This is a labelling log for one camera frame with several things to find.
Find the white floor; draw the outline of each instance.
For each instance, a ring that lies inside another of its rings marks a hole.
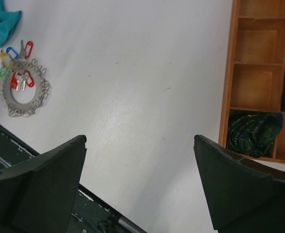
[[[211,233],[193,137],[218,140],[232,0],[16,0],[50,100],[0,124],[38,152],[85,134],[81,183],[149,233]]]

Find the metal key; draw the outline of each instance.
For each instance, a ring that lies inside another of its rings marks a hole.
[[[20,52],[19,52],[19,57],[20,58],[24,58],[27,55],[27,52],[25,51],[25,47],[24,47],[24,41],[21,40],[20,42]]]
[[[21,75],[17,74],[15,76],[15,78],[17,79],[17,87],[16,87],[16,91],[20,91],[20,88],[21,88],[21,83],[23,81],[23,78]]]
[[[21,77],[22,77],[21,90],[24,91],[26,89],[26,83],[29,78],[29,74],[24,72],[24,74]]]

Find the wooden cubby shelf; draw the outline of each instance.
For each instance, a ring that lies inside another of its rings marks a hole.
[[[285,0],[242,0],[240,16],[285,17]]]
[[[231,107],[280,111],[281,66],[234,65]]]
[[[282,63],[284,51],[285,19],[239,19],[235,61]]]
[[[235,111],[281,112],[285,80],[285,0],[234,0],[219,143]],[[284,125],[259,160],[285,163]]]

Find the green patterned cloth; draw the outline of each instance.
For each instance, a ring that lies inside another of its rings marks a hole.
[[[236,112],[229,118],[226,148],[254,158],[262,157],[282,127],[282,113]]]

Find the red key tag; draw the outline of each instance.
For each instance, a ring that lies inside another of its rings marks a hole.
[[[32,41],[28,41],[26,43],[25,51],[26,51],[27,55],[25,56],[25,58],[30,57],[33,47],[34,47],[34,43]]]
[[[28,70],[25,70],[24,73],[28,73],[29,74],[29,78],[27,80],[27,85],[28,87],[33,87],[34,86],[34,79],[33,77],[31,76],[31,73],[28,71]]]
[[[16,72],[13,74],[13,77],[11,80],[11,88],[12,89],[16,89],[18,86],[17,79],[15,78],[15,76],[16,76]]]

